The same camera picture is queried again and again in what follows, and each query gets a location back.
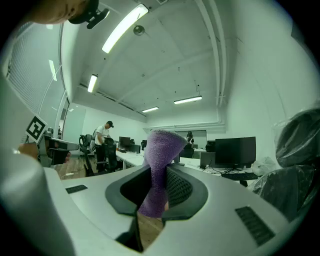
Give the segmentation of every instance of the purple sock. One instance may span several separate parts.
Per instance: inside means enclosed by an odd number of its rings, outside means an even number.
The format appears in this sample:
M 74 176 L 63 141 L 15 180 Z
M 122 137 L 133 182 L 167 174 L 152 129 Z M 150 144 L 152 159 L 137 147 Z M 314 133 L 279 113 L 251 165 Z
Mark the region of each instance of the purple sock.
M 139 208 L 139 212 L 143 215 L 152 218 L 161 217 L 168 201 L 165 189 L 165 167 L 186 144 L 186 139 L 175 132 L 154 130 L 149 135 L 144 149 L 143 165 L 151 167 L 151 189 Z

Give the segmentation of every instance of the fisheye lens view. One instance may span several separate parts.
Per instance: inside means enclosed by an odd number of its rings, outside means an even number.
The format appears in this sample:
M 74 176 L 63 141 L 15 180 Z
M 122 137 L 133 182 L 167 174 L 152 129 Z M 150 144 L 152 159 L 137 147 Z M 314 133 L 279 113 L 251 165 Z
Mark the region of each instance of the fisheye lens view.
M 13 253 L 306 249 L 301 237 L 319 225 L 320 75 L 293 8 L 24 5 L 0 50 L 0 205 Z

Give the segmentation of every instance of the wooden floor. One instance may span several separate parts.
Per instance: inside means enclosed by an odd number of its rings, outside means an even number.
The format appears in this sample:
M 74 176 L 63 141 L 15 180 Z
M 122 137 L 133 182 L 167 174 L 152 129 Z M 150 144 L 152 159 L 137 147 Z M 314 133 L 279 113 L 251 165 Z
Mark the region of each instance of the wooden floor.
M 96 162 L 94 157 L 90 158 L 91 167 L 94 173 L 97 172 Z M 56 165 L 54 169 L 57 171 L 59 177 L 62 177 L 62 180 L 84 178 L 86 177 L 84 168 L 85 163 L 84 157 L 71 157 L 68 163 Z M 64 176 L 67 173 L 74 173 L 74 175 Z M 143 248 L 147 249 L 162 231 L 163 224 L 161 219 L 146 217 L 139 212 L 137 216 L 141 243 Z

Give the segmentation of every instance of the hand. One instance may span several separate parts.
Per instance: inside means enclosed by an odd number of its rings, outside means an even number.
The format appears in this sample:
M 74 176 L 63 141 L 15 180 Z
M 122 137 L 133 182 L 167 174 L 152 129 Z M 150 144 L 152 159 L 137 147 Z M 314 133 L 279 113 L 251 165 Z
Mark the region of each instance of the hand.
M 54 146 L 57 148 L 59 146 L 58 142 L 54 142 Z M 49 151 L 48 151 L 48 147 L 49 147 L 49 140 L 45 141 L 45 148 L 47 149 L 47 154 L 49 155 Z M 20 153 L 28 155 L 34 159 L 37 160 L 38 158 L 38 147 L 36 145 L 36 143 L 25 143 L 25 144 L 20 144 L 18 150 L 20 151 Z M 68 154 L 65 157 L 65 163 L 67 163 L 70 160 L 71 157 L 71 153 L 68 152 Z

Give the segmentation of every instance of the fluorescent light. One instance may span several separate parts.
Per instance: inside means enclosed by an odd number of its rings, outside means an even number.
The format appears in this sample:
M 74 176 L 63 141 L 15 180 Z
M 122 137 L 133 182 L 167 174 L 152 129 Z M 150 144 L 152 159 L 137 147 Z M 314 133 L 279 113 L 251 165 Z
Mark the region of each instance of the fluorescent light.
M 89 87 L 88 87 L 89 93 L 92 93 L 92 91 L 94 90 L 94 86 L 96 84 L 97 78 L 98 77 L 95 74 L 92 74 L 90 82 L 89 82 Z
M 50 70 L 52 73 L 53 80 L 57 81 L 55 64 L 51 59 L 49 59 L 49 65 L 50 65 Z
M 194 101 L 198 101 L 198 100 L 202 100 L 202 96 L 197 96 L 197 97 L 192 97 L 192 98 L 185 98 L 185 99 L 176 100 L 176 101 L 174 102 L 174 104 L 181 104 L 181 103 L 186 103 L 186 102 L 194 102 Z
M 146 113 L 146 112 L 149 112 L 149 111 L 153 111 L 153 110 L 158 110 L 159 108 L 157 106 L 153 107 L 153 108 L 149 108 L 149 109 L 146 109 L 146 110 L 143 110 L 142 112 L 143 113 Z
M 148 8 L 146 8 L 142 3 L 134 8 L 112 31 L 111 35 L 105 41 L 102 50 L 108 54 L 127 29 L 148 12 Z

